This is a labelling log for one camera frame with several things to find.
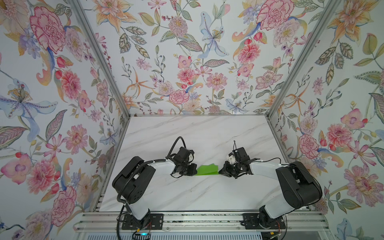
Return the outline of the green square paper sheet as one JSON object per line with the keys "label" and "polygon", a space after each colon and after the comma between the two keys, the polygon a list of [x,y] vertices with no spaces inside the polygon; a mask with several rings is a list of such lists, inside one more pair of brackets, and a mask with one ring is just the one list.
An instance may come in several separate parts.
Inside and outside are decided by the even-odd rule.
{"label": "green square paper sheet", "polygon": [[219,167],[215,164],[202,165],[197,169],[197,176],[219,175]]}

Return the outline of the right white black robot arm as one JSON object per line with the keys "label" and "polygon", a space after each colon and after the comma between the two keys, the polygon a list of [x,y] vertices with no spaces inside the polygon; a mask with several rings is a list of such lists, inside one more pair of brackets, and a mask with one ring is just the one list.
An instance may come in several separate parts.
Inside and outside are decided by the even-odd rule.
{"label": "right white black robot arm", "polygon": [[219,174],[238,179],[243,175],[264,176],[277,180],[280,192],[267,204],[259,208],[256,222],[263,228],[270,228],[279,218],[302,207],[317,203],[322,197],[318,181],[301,162],[283,164],[274,160],[250,158],[244,148],[233,150],[227,157]]}

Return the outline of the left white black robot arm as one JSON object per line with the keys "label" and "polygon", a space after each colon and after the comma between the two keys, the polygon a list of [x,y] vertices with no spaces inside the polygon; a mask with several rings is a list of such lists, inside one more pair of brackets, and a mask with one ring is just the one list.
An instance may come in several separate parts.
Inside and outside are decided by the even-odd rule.
{"label": "left white black robot arm", "polygon": [[193,163],[195,152],[180,147],[176,154],[164,159],[144,161],[133,157],[112,182],[117,192],[117,201],[124,205],[128,213],[137,221],[147,219],[150,209],[141,199],[154,177],[195,176],[197,165]]}

